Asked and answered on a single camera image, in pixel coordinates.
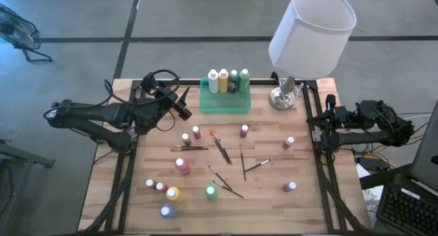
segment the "yellow paint bottle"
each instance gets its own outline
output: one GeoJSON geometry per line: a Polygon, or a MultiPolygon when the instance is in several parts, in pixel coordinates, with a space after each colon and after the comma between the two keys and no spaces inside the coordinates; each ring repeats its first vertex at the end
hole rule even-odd
{"type": "Polygon", "coordinates": [[[169,189],[167,189],[166,197],[168,200],[174,202],[181,202],[183,200],[181,191],[176,187],[170,187],[169,189]]]}
{"type": "Polygon", "coordinates": [[[221,93],[228,92],[228,80],[229,80],[228,72],[225,68],[223,68],[219,72],[219,92],[221,93]]]}

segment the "lamp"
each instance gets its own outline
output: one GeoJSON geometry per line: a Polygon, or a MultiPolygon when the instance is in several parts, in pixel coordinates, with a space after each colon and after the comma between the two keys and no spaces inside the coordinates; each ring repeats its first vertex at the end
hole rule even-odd
{"type": "Polygon", "coordinates": [[[292,108],[295,78],[329,75],[355,25],[355,12],[346,0],[291,0],[269,44],[275,71],[291,76],[271,91],[271,106],[278,110],[292,108]]]}

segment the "fan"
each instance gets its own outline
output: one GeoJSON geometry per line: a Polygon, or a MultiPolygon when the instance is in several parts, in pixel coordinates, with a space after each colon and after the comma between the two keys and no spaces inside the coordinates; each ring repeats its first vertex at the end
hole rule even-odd
{"type": "Polygon", "coordinates": [[[37,52],[41,46],[41,39],[35,25],[10,8],[0,3],[0,38],[11,43],[15,49],[23,50],[28,62],[52,62],[48,55],[37,52]],[[45,57],[44,59],[31,59],[28,52],[45,57]]]}

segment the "green tray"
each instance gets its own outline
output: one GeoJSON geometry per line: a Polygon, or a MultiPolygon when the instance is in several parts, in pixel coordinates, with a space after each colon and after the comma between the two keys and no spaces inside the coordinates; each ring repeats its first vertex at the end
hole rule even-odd
{"type": "Polygon", "coordinates": [[[251,109],[250,85],[245,93],[211,93],[208,78],[201,78],[199,109],[204,114],[247,114],[251,109]]]}

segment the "computer screen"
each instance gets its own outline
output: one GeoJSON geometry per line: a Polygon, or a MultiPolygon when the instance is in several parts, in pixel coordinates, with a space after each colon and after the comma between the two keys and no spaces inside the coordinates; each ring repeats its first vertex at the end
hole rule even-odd
{"type": "Polygon", "coordinates": [[[411,176],[438,192],[438,101],[413,160],[411,176]]]}

